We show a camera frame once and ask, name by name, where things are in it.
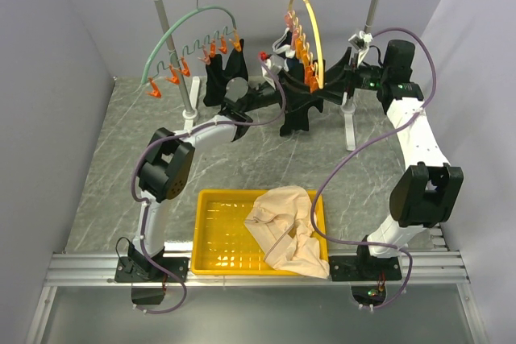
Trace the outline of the yellow clip hanger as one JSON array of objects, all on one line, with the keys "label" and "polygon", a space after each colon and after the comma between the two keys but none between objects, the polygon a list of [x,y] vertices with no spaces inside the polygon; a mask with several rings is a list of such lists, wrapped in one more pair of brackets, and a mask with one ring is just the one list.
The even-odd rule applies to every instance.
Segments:
[{"label": "yellow clip hanger", "polygon": [[295,1],[296,0],[289,0],[285,14],[285,24],[293,33],[292,48],[296,52],[299,63],[303,66],[303,76],[306,66],[313,63],[318,64],[318,88],[323,89],[325,84],[325,64],[323,59],[323,46],[314,8],[310,0],[301,0],[306,9],[307,17],[310,20],[310,27],[305,28],[302,25],[300,16],[294,9]]}]

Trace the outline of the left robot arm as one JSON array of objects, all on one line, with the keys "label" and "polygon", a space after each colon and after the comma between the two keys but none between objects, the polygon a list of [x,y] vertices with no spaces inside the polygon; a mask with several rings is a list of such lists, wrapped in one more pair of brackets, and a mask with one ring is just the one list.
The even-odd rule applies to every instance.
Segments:
[{"label": "left robot arm", "polygon": [[140,203],[140,214],[135,237],[129,243],[127,260],[130,268],[142,281],[160,277],[184,278],[170,271],[164,259],[164,222],[166,205],[185,188],[196,154],[217,145],[232,143],[242,138],[252,126],[259,126],[247,115],[249,110],[280,102],[285,111],[287,98],[280,82],[265,88],[265,101],[246,92],[236,102],[224,102],[212,119],[188,130],[172,132],[158,129],[131,177],[131,195]]}]

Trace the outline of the orange clothes peg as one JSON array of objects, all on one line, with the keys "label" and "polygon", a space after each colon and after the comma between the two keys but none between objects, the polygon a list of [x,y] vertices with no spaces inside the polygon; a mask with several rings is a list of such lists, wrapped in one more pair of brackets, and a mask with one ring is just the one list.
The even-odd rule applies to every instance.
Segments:
[{"label": "orange clothes peg", "polygon": [[305,67],[304,82],[310,88],[310,93],[318,89],[318,64],[313,63]]}]

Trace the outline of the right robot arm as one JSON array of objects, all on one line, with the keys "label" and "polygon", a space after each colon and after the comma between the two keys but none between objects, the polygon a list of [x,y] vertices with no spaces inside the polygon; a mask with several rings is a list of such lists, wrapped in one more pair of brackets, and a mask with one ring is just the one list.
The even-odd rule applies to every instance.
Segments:
[{"label": "right robot arm", "polygon": [[389,197],[389,215],[357,248],[344,270],[350,280],[399,280],[400,248],[416,235],[449,219],[464,174],[441,152],[424,110],[424,96],[411,81],[415,46],[389,41],[379,65],[346,67],[346,90],[369,89],[397,131],[405,171]]}]

